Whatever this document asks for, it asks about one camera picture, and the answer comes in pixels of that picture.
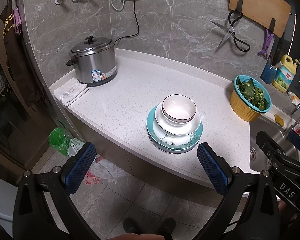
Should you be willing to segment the person's right hand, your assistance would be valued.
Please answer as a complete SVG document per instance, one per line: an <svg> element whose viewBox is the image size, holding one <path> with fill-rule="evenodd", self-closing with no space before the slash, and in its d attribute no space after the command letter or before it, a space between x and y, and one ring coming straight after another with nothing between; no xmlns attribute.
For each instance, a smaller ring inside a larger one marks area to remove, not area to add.
<svg viewBox="0 0 300 240"><path fill-rule="evenodd" d="M287 204L283 200L280 200L278 203L278 207L279 207L279 214L282 215L287 207Z"/></svg>

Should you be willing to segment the person's left hand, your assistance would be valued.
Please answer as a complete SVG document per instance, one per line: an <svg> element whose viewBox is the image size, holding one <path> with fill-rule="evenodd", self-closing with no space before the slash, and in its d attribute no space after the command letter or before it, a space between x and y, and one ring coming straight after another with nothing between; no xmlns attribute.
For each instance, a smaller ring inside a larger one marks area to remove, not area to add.
<svg viewBox="0 0 300 240"><path fill-rule="evenodd" d="M137 235L135 233L125 233L108 240L164 240L164 236L155 234L141 234Z"/></svg>

